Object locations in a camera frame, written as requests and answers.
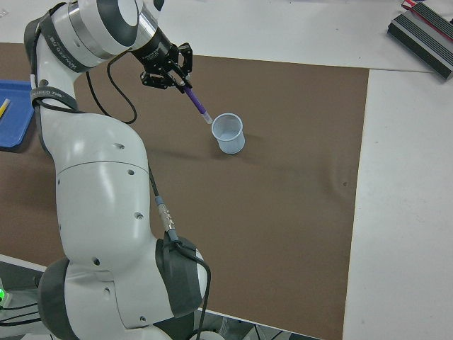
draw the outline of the white tabletop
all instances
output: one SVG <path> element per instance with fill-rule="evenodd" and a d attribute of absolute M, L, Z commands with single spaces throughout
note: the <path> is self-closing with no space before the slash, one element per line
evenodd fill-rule
<path fill-rule="evenodd" d="M 57 2 L 0 0 L 0 41 L 21 42 Z M 453 83 L 386 34 L 400 3 L 167 0 L 159 21 L 197 55 L 381 70 L 369 78 L 344 340 L 453 334 Z M 450 0 L 425 3 L 453 18 Z"/>

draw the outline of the purple pen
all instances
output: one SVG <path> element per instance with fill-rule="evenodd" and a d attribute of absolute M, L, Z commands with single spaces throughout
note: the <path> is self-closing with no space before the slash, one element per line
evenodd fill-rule
<path fill-rule="evenodd" d="M 212 124 L 211 116 L 209 115 L 203 104 L 201 104 L 201 102 L 198 100 L 197 96 L 193 93 L 192 89 L 189 86 L 185 85 L 184 92 L 186 92 L 190 100 L 194 103 L 195 107 L 198 109 L 203 118 L 206 120 L 206 123 Z"/>

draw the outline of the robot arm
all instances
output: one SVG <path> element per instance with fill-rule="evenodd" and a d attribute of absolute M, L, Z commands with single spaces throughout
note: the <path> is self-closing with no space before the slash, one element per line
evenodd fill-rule
<path fill-rule="evenodd" d="M 114 118 L 78 111 L 75 100 L 80 74 L 127 50 L 145 67 L 142 81 L 191 87 L 191 60 L 180 67 L 175 54 L 190 47 L 170 44 L 159 30 L 162 4 L 71 1 L 30 23 L 32 34 L 25 34 L 66 255 L 44 273 L 38 304 L 59 339 L 156 336 L 154 323 L 193 312 L 207 289 L 209 273 L 195 246 L 174 232 L 157 239 L 150 231 L 150 173 L 138 134 Z M 183 83 L 166 76 L 171 70 Z"/>

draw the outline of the yellow pencil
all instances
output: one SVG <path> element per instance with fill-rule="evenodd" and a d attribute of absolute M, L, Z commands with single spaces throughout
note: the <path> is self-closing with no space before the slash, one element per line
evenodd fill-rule
<path fill-rule="evenodd" d="M 5 99 L 3 104 L 0 106 L 0 118 L 2 117 L 3 113 L 5 112 L 6 108 L 8 107 L 11 101 L 9 99 Z"/>

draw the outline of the white cup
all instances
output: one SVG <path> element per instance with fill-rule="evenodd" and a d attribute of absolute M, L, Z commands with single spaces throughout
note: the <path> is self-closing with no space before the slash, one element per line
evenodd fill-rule
<path fill-rule="evenodd" d="M 243 125 L 240 117 L 233 113 L 224 113 L 214 119 L 211 130 L 226 154 L 237 154 L 246 143 L 243 136 Z"/>

